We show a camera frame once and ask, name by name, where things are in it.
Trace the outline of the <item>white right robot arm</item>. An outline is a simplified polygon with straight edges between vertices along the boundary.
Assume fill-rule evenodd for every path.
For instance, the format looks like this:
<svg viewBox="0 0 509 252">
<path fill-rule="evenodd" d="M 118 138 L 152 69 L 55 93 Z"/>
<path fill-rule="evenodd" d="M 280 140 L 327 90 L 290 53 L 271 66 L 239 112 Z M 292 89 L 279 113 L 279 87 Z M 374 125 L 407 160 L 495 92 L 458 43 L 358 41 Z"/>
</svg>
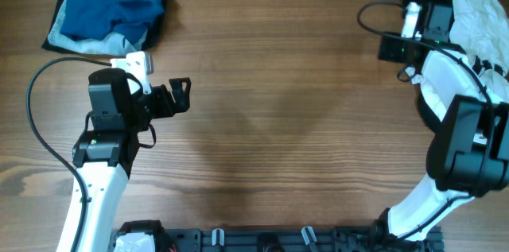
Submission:
<svg viewBox="0 0 509 252">
<path fill-rule="evenodd" d="M 508 185 L 508 104 L 494 96 L 468 66 L 459 45 L 430 40 L 418 32 L 418 4 L 400 7 L 402 33 L 379 32 L 382 60 L 403 62 L 437 91 L 431 111 L 435 133 L 426 173 L 399 204 L 373 222 L 371 246 L 422 242 L 455 208 Z"/>
</svg>

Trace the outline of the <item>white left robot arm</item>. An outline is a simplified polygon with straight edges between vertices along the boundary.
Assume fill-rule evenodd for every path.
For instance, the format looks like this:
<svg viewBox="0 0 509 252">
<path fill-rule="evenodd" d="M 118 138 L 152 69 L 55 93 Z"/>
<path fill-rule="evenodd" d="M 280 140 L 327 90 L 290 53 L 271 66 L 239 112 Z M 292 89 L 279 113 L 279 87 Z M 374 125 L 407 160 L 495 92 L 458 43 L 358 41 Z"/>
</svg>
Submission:
<svg viewBox="0 0 509 252">
<path fill-rule="evenodd" d="M 171 79 L 169 85 L 145 92 L 140 80 L 121 68 L 107 68 L 88 77 L 91 112 L 72 149 L 77 175 L 57 249 L 106 251 L 120 198 L 130 179 L 134 159 L 143 148 L 138 135 L 152 131 L 152 120 L 171 118 L 190 107 L 191 81 Z"/>
</svg>

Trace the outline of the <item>white Puma t-shirt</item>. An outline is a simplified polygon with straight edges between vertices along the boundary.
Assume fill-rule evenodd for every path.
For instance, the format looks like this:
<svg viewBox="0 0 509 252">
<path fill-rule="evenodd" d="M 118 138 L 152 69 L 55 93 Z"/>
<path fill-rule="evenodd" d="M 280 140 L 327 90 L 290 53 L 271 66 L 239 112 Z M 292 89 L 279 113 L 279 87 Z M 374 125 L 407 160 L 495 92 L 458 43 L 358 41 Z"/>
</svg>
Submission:
<svg viewBox="0 0 509 252">
<path fill-rule="evenodd" d="M 449 54 L 462 60 L 488 88 L 494 103 L 508 101 L 508 16 L 498 0 L 453 0 Z M 480 98 L 472 78 L 449 56 L 429 50 L 424 63 L 408 71 L 421 90 L 427 122 L 443 120 L 454 95 Z"/>
</svg>

